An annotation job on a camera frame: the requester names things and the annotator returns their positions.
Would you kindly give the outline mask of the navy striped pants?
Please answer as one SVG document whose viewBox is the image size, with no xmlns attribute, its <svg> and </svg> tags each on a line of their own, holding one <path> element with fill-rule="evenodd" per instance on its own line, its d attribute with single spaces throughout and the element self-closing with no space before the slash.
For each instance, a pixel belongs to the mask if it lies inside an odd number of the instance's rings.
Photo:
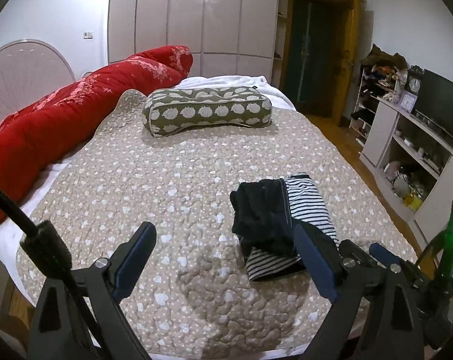
<svg viewBox="0 0 453 360">
<path fill-rule="evenodd" d="M 308 224 L 339 239 L 318 187 L 306 173 L 243 182 L 230 194 L 232 232 L 238 237 L 251 282 L 265 282 L 306 270 L 294 246 L 293 229 Z"/>
</svg>

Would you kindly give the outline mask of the white tv cabinet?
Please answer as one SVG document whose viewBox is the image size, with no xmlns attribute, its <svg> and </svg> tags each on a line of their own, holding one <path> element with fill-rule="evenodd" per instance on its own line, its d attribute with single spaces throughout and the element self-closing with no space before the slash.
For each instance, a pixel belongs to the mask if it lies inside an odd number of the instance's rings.
<svg viewBox="0 0 453 360">
<path fill-rule="evenodd" d="M 445 228 L 453 201 L 453 147 L 439 134 L 381 99 L 360 160 L 422 248 Z"/>
</svg>

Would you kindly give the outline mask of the beige dotted quilt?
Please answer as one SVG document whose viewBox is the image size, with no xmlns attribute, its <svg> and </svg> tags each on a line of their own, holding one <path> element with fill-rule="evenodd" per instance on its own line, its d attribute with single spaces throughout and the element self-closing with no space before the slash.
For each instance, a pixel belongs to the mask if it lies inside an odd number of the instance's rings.
<svg viewBox="0 0 453 360">
<path fill-rule="evenodd" d="M 31 217 L 55 226 L 74 268 L 89 267 L 139 225 L 157 242 L 121 309 L 146 351 L 186 359 L 279 355 L 304 348 L 329 311 L 306 273 L 251 283 L 231 228 L 241 182 L 309 175 L 340 239 L 416 253 L 355 169 L 302 114 L 274 109 L 264 128 L 154 137 L 146 98 L 125 92 Z"/>
</svg>

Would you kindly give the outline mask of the black television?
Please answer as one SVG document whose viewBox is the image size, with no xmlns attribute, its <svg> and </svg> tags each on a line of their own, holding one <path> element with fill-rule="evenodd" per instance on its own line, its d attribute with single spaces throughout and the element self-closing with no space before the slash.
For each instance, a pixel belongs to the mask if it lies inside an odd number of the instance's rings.
<svg viewBox="0 0 453 360">
<path fill-rule="evenodd" d="M 429 118 L 453 138 L 453 82 L 425 70 L 414 111 Z"/>
</svg>

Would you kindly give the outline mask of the red plush blanket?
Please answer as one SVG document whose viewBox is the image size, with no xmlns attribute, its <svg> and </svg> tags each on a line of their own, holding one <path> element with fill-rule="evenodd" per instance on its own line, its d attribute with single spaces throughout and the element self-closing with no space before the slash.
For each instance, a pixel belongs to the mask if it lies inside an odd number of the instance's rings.
<svg viewBox="0 0 453 360">
<path fill-rule="evenodd" d="M 0 190 L 14 203 L 41 171 L 89 139 L 128 89 L 150 94 L 185 79 L 193 64 L 187 46 L 146 50 L 57 89 L 0 123 Z"/>
</svg>

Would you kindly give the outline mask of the black alarm clock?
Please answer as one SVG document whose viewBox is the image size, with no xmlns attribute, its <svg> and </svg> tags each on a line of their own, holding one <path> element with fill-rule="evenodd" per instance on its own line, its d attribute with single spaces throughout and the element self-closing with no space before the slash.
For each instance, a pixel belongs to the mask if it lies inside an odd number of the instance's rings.
<svg viewBox="0 0 453 360">
<path fill-rule="evenodd" d="M 423 76 L 424 69 L 418 65 L 412 65 L 408 70 L 405 90 L 411 94 L 418 95 Z"/>
</svg>

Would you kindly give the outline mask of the cluttered shoe rack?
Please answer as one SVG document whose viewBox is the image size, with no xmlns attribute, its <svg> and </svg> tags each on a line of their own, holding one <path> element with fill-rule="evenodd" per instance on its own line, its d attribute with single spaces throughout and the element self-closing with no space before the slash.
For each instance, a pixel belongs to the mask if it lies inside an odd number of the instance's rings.
<svg viewBox="0 0 453 360">
<path fill-rule="evenodd" d="M 398 100 L 406 82 L 408 67 L 404 56 L 389 54 L 375 44 L 361 61 L 358 93 L 349 122 L 349 128 L 355 133 L 355 141 L 361 148 L 373 127 L 380 101 Z"/>
</svg>

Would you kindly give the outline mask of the olive polka dot pillow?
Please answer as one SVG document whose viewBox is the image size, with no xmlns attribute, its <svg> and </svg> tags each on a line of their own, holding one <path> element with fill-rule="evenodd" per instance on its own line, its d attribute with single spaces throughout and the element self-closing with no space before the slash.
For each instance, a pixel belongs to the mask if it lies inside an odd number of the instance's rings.
<svg viewBox="0 0 453 360">
<path fill-rule="evenodd" d="M 270 125 L 272 108 L 254 87 L 158 89 L 146 98 L 142 121 L 155 137 L 216 125 L 262 128 Z"/>
</svg>

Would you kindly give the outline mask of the dark wooden door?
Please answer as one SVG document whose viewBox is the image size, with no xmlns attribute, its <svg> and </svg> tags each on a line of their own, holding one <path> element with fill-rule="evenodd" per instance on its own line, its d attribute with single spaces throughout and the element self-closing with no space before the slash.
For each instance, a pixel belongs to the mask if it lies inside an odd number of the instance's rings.
<svg viewBox="0 0 453 360">
<path fill-rule="evenodd" d="M 361 0 L 289 0 L 280 86 L 300 113 L 340 122 L 360 15 Z"/>
</svg>

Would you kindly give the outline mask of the round pink headboard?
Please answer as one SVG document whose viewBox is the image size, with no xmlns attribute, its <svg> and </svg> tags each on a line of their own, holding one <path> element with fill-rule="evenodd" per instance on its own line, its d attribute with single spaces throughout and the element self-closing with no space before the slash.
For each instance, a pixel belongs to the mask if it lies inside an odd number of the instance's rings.
<svg viewBox="0 0 453 360">
<path fill-rule="evenodd" d="M 24 39 L 0 48 L 0 123 L 10 114 L 75 81 L 57 49 Z"/>
</svg>

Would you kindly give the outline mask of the white bed sheet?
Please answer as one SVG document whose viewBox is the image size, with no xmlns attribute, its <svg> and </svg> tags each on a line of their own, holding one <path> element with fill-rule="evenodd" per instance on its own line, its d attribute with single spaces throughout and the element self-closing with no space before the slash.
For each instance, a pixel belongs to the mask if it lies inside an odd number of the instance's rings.
<svg viewBox="0 0 453 360">
<path fill-rule="evenodd" d="M 255 87 L 261 94 L 270 99 L 273 107 L 295 111 L 296 108 L 291 100 L 279 89 L 271 86 L 263 76 L 216 76 L 216 77 L 190 77 L 182 80 L 177 89 L 201 89 L 220 87 Z"/>
</svg>

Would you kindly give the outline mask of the white wardrobe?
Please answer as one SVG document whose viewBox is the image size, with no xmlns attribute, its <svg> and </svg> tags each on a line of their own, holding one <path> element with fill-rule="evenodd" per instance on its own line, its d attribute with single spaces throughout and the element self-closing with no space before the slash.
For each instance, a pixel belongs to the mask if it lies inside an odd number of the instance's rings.
<svg viewBox="0 0 453 360">
<path fill-rule="evenodd" d="M 109 0 L 108 60 L 183 45 L 191 76 L 272 77 L 279 0 Z"/>
</svg>

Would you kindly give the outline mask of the purple picture frame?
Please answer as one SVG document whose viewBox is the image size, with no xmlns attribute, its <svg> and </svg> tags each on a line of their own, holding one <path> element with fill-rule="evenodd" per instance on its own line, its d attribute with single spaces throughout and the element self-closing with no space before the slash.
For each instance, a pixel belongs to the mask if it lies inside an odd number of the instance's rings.
<svg viewBox="0 0 453 360">
<path fill-rule="evenodd" d="M 404 90 L 401 93 L 401 96 L 399 98 L 398 106 L 408 112 L 411 113 L 414 109 L 415 103 L 417 101 L 418 96 L 415 94 L 412 94 L 411 92 Z"/>
</svg>

